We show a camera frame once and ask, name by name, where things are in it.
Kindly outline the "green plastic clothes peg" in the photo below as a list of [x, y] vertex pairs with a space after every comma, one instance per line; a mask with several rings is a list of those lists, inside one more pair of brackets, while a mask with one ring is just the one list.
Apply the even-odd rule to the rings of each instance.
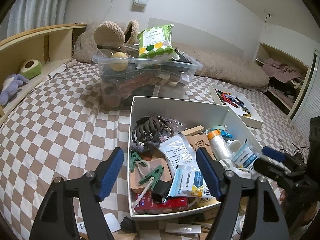
[[162, 173], [164, 171], [164, 167], [162, 165], [158, 165], [151, 172], [149, 172], [146, 176], [139, 180], [139, 185], [146, 183], [149, 180], [152, 180], [152, 187], [154, 187], [158, 181], [160, 180]]

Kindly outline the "green dotted wipes pack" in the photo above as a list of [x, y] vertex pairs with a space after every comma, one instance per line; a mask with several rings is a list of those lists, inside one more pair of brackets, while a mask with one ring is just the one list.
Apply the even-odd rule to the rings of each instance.
[[138, 34], [140, 59], [162, 61], [179, 60], [180, 56], [171, 44], [173, 24], [145, 29]]

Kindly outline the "wooden headboard shelf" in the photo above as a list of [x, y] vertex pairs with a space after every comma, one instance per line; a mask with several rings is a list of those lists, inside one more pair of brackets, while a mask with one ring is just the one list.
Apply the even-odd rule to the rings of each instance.
[[3, 123], [20, 101], [49, 73], [73, 59], [74, 42], [87, 25], [84, 23], [60, 24], [25, 31], [1, 41], [1, 83], [17, 74], [26, 60], [39, 60], [41, 73], [23, 85], [17, 95], [1, 108]]

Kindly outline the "white long slim box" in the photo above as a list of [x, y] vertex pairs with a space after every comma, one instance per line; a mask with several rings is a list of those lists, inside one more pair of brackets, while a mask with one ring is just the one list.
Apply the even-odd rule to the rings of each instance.
[[165, 231], [182, 235], [192, 235], [201, 233], [201, 225], [167, 223]]

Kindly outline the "black hair claw clip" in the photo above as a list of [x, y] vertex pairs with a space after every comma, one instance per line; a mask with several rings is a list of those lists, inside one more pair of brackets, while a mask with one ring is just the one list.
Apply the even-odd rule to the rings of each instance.
[[155, 138], [156, 134], [172, 137], [172, 127], [160, 116], [145, 116], [136, 121], [131, 138], [134, 143], [146, 142]]

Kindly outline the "white cardboard shoe box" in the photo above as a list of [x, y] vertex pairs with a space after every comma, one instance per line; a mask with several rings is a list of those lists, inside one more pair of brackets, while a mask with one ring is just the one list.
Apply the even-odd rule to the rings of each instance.
[[136, 121], [144, 116], [161, 116], [165, 118], [173, 118], [184, 124], [187, 128], [196, 126], [203, 126], [209, 128], [214, 125], [227, 125], [228, 131], [235, 137], [235, 139], [245, 139], [251, 143], [258, 152], [261, 151], [262, 145], [257, 141], [252, 131], [245, 125], [245, 123], [227, 106], [193, 102], [188, 100], [177, 100], [169, 98], [156, 98], [147, 96], [134, 96], [130, 111], [130, 125], [129, 125], [129, 143], [128, 143], [128, 158], [127, 158], [127, 189], [130, 217], [136, 221], [154, 221], [164, 219], [174, 219], [203, 213], [207, 210], [220, 207], [220, 202], [215, 204], [199, 207], [196, 209], [185, 210], [180, 212], [163, 213], [158, 215], [139, 215], [132, 208], [135, 194], [130, 187], [130, 168], [129, 168], [129, 153], [130, 146], [133, 145], [132, 131], [136, 125]]

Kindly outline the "clear plastic storage bin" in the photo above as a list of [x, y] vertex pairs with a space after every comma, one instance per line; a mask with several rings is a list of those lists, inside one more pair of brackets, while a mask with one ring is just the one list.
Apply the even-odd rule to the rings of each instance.
[[92, 61], [98, 65], [102, 105], [106, 110], [130, 109], [134, 96], [182, 99], [202, 64], [187, 54], [178, 61], [113, 57], [97, 49]]

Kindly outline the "beige knitted slipper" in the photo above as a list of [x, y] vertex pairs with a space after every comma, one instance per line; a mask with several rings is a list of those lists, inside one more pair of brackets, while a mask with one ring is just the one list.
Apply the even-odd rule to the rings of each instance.
[[125, 28], [118, 23], [105, 21], [98, 25], [94, 32], [95, 43], [99, 46], [105, 43], [134, 45], [139, 33], [139, 23], [131, 20]]

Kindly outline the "black small charger block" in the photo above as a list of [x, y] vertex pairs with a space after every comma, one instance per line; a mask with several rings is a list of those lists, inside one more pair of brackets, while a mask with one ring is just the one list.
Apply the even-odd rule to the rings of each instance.
[[136, 233], [137, 232], [136, 223], [127, 216], [125, 216], [123, 218], [123, 220], [121, 221], [120, 228], [121, 228], [121, 231], [123, 231], [125, 233]]

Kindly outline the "checkered bed sheet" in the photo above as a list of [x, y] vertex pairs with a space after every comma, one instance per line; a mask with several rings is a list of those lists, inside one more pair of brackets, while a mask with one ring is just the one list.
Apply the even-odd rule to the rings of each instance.
[[[261, 146], [294, 154], [309, 142], [265, 94], [230, 83], [195, 76], [184, 100], [213, 103], [209, 87], [217, 84], [245, 95], [263, 120], [249, 128]], [[37, 210], [52, 180], [78, 178], [95, 170], [115, 147], [127, 151], [130, 111], [100, 108], [96, 65], [79, 63], [28, 94], [1, 126], [1, 215], [18, 239], [29, 239]], [[101, 204], [119, 222], [129, 217], [127, 153], [124, 166]]]

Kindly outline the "avocado plush toy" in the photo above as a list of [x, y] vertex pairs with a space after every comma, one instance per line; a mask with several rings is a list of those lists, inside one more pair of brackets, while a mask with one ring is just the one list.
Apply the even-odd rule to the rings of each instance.
[[25, 78], [30, 80], [40, 75], [41, 72], [42, 72], [41, 62], [39, 60], [29, 59], [22, 64], [19, 73], [23, 75]]

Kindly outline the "red gift packet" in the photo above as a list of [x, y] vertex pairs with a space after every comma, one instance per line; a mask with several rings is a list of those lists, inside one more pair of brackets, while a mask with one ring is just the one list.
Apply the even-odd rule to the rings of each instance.
[[168, 197], [164, 203], [156, 203], [151, 197], [152, 194], [148, 191], [134, 208], [134, 211], [140, 215], [160, 215], [189, 210], [187, 197]]

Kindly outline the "blue white mask packet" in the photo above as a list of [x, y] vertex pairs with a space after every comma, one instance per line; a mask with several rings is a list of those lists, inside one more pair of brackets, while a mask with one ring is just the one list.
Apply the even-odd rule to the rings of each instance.
[[165, 156], [172, 179], [178, 168], [199, 170], [196, 153], [183, 134], [178, 134], [162, 142], [158, 150]]

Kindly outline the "beige fluffy blanket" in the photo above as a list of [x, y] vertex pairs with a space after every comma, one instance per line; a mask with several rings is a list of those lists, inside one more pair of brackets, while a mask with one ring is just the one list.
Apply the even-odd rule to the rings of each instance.
[[[126, 26], [124, 23], [118, 24], [122, 28]], [[92, 61], [98, 46], [94, 40], [94, 32], [98, 25], [97, 23], [88, 24], [84, 33], [76, 39], [74, 58], [77, 61], [86, 63]], [[196, 71], [198, 76], [211, 77], [253, 91], [267, 90], [270, 78], [252, 61], [213, 49], [197, 48], [191, 42], [184, 44], [174, 41], [172, 45], [203, 65], [201, 70]]]

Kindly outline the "carved wooden plaque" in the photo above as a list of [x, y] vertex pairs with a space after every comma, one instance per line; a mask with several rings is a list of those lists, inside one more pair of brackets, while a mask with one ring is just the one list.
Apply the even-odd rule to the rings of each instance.
[[196, 151], [200, 147], [204, 147], [209, 153], [209, 155], [211, 156], [211, 158], [215, 160], [209, 140], [205, 134], [189, 135], [189, 136], [186, 136], [186, 139], [194, 151]]

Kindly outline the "purple plush toy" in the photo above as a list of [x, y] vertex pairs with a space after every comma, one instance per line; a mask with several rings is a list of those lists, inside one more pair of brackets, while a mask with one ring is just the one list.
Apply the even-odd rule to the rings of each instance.
[[1, 106], [5, 106], [8, 101], [16, 95], [18, 89], [29, 81], [22, 74], [9, 75], [3, 82], [1, 91]]

